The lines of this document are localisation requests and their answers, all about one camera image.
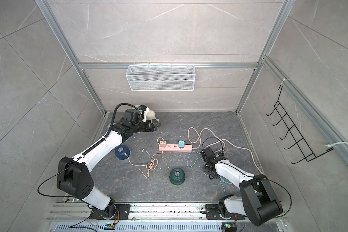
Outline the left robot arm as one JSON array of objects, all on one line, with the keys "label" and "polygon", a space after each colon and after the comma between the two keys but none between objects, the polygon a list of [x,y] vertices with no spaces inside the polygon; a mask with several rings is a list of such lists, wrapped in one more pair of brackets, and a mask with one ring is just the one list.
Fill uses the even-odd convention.
[{"label": "left robot arm", "polygon": [[102,217],[116,214],[115,201],[99,190],[91,176],[92,170],[112,150],[139,132],[153,132],[160,127],[156,113],[145,105],[120,103],[116,106],[107,132],[83,152],[59,161],[57,188],[88,204]]}]

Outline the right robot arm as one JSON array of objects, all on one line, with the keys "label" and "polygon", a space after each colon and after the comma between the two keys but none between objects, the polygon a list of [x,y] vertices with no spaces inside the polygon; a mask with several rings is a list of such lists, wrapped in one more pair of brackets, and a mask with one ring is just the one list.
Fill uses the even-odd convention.
[{"label": "right robot arm", "polygon": [[[204,173],[210,179],[226,178],[240,190],[240,197],[227,195],[219,200],[220,216],[224,219],[233,214],[243,215],[255,226],[260,226],[273,218],[282,218],[291,211],[293,200],[289,191],[279,183],[268,179],[265,175],[254,175],[232,164],[224,157],[224,145],[214,152],[210,146],[201,144],[201,155],[205,162]],[[272,183],[283,188],[289,198],[290,205],[283,212],[282,203],[275,193]]]}]

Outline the teal usb wall charger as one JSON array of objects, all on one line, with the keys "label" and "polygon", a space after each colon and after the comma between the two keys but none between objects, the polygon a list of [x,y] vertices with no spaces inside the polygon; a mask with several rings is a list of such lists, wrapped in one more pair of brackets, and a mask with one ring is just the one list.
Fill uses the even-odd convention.
[{"label": "teal usb wall charger", "polygon": [[179,148],[184,148],[185,147],[185,142],[184,141],[179,141],[178,142],[178,147]]}]

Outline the blue cordless meat grinder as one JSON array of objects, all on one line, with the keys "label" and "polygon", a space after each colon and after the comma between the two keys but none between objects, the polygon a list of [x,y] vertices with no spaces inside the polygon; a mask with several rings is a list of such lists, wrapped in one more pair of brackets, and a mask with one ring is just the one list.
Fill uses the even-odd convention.
[{"label": "blue cordless meat grinder", "polygon": [[125,145],[119,145],[115,148],[115,156],[118,160],[125,160],[131,155],[130,149]]}]

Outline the pink usb wall charger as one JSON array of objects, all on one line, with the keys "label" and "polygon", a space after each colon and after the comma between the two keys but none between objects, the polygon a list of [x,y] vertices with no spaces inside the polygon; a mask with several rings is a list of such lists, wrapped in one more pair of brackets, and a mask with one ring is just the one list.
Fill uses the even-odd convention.
[{"label": "pink usb wall charger", "polygon": [[165,147],[167,146],[166,141],[165,141],[165,140],[160,141],[160,142],[159,142],[159,146],[160,146],[161,148],[165,148]]}]

